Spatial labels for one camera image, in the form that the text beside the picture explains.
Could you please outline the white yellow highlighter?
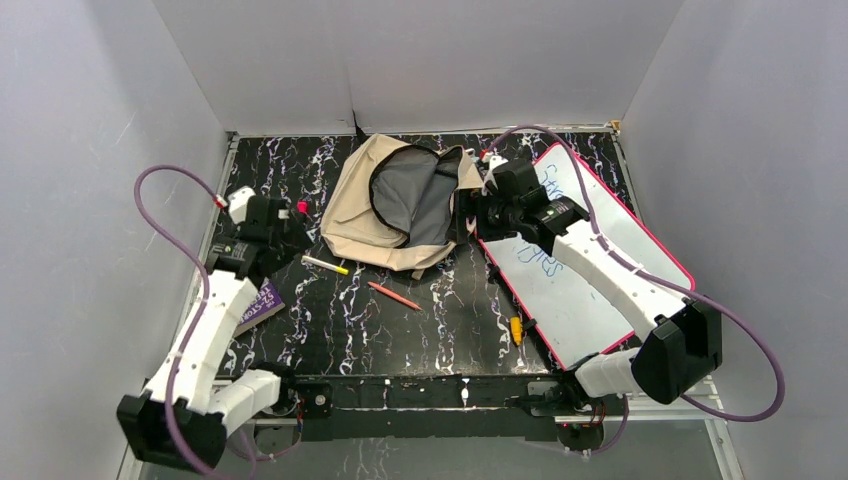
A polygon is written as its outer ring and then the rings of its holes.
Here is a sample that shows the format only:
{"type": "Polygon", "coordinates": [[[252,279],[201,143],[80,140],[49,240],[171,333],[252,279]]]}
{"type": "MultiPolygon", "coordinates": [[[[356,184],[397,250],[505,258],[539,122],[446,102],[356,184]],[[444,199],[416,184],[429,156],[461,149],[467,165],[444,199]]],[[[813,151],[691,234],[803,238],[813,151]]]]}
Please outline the white yellow highlighter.
{"type": "Polygon", "coordinates": [[[330,262],[308,256],[308,255],[303,255],[301,257],[301,261],[303,263],[306,263],[306,264],[310,264],[310,265],[313,265],[313,266],[316,266],[316,267],[320,267],[322,269],[333,271],[333,272],[340,274],[340,275],[348,275],[349,274],[349,270],[347,268],[344,268],[340,265],[335,265],[335,264],[332,264],[330,262]]]}

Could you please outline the purple treehouse book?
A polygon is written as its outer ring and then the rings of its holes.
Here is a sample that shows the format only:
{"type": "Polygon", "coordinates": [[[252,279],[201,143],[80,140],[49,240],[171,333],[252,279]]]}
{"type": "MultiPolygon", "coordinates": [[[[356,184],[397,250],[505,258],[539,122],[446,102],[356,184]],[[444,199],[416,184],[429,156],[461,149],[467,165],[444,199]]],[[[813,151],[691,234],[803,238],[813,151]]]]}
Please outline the purple treehouse book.
{"type": "Polygon", "coordinates": [[[253,303],[244,312],[240,323],[234,330],[233,337],[238,337],[272,318],[285,307],[277,289],[269,279],[266,279],[258,291],[253,303]]]}

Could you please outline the cream canvas student bag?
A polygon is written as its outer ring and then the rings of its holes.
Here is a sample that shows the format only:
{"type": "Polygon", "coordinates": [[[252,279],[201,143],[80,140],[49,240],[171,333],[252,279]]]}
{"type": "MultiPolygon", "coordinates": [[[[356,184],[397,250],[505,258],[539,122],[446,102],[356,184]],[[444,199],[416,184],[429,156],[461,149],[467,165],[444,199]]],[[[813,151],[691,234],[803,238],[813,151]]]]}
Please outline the cream canvas student bag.
{"type": "Polygon", "coordinates": [[[461,146],[436,151],[376,134],[345,160],[320,234],[339,258],[421,273],[459,246],[454,191],[482,186],[461,146]]]}

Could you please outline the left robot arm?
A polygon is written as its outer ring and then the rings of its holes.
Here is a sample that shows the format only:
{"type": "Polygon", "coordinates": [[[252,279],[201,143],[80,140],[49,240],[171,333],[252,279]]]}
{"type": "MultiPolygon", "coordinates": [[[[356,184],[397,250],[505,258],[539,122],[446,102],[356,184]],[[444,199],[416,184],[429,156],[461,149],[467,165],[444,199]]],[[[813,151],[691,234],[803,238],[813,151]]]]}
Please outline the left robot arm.
{"type": "Polygon", "coordinates": [[[297,387],[279,367],[249,369],[215,390],[218,368],[262,284],[314,243],[305,203],[230,195],[234,230],[213,241],[201,273],[202,290],[166,359],[138,395],[118,404],[117,419],[134,456],[148,463],[210,473],[227,441],[263,409],[294,411],[297,387]]]}

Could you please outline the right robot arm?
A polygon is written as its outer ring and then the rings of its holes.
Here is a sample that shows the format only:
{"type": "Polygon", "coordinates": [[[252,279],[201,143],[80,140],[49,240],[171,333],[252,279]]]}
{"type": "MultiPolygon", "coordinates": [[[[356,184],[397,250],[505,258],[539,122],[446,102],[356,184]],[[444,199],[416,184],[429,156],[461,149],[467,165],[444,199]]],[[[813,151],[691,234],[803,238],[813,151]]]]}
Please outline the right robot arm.
{"type": "Polygon", "coordinates": [[[668,405],[722,362],[719,311],[569,149],[458,167],[454,212],[565,366],[565,405],[642,393],[668,405]]]}

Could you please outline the red pencil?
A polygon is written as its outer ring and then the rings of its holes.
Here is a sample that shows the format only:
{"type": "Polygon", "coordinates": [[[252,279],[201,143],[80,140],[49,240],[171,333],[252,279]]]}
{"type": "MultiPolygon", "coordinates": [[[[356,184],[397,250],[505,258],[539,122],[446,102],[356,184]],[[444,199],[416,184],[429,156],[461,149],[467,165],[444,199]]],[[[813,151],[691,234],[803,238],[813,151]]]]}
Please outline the red pencil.
{"type": "Polygon", "coordinates": [[[390,290],[390,289],[388,289],[388,288],[386,288],[386,287],[384,287],[384,286],[382,286],[382,285],[380,285],[376,282],[369,281],[368,286],[371,287],[373,290],[377,291],[378,293],[380,293],[380,294],[382,294],[382,295],[384,295],[384,296],[386,296],[386,297],[388,297],[388,298],[390,298],[390,299],[392,299],[392,300],[394,300],[394,301],[396,301],[396,302],[398,302],[402,305],[405,305],[406,307],[408,307],[410,309],[413,309],[415,311],[421,311],[422,310],[422,308],[417,303],[403,297],[402,295],[400,295],[400,294],[398,294],[398,293],[396,293],[396,292],[394,292],[394,291],[392,291],[392,290],[390,290]]]}

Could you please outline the yellow marker cap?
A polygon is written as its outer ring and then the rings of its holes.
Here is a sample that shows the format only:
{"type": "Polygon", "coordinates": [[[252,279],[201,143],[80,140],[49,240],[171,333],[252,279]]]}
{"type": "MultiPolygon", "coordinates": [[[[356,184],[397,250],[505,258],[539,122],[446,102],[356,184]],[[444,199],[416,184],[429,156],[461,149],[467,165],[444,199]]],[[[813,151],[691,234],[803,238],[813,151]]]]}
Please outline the yellow marker cap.
{"type": "Polygon", "coordinates": [[[510,319],[510,336],[513,344],[517,347],[521,346],[524,338],[524,327],[522,319],[514,316],[510,319]]]}

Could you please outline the pink framed whiteboard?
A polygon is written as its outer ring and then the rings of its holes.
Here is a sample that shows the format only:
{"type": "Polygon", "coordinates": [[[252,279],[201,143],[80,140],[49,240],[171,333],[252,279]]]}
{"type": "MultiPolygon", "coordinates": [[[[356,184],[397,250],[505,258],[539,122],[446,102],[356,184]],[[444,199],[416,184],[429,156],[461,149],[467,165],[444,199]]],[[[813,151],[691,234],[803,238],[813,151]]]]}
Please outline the pink framed whiteboard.
{"type": "Polygon", "coordinates": [[[654,327],[654,316],[672,314],[682,305],[677,292],[640,278],[612,254],[687,289],[695,281],[583,161],[573,163],[566,149],[556,145],[533,164],[550,198],[566,196],[593,206],[599,232],[610,247],[598,244],[587,221],[569,226],[551,255],[520,237],[482,247],[521,309],[535,320],[552,356],[568,367],[632,337],[643,338],[654,327]]]}

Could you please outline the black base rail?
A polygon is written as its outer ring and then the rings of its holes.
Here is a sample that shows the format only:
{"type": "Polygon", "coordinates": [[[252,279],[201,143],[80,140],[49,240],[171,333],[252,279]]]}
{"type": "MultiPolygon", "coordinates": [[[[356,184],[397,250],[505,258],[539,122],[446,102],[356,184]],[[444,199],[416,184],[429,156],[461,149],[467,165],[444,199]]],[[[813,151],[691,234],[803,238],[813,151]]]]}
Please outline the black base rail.
{"type": "Polygon", "coordinates": [[[283,408],[248,426],[292,427],[305,442],[512,437],[584,451],[600,447],[605,422],[625,411],[616,396],[579,393],[563,373],[297,375],[283,394],[283,408]]]}

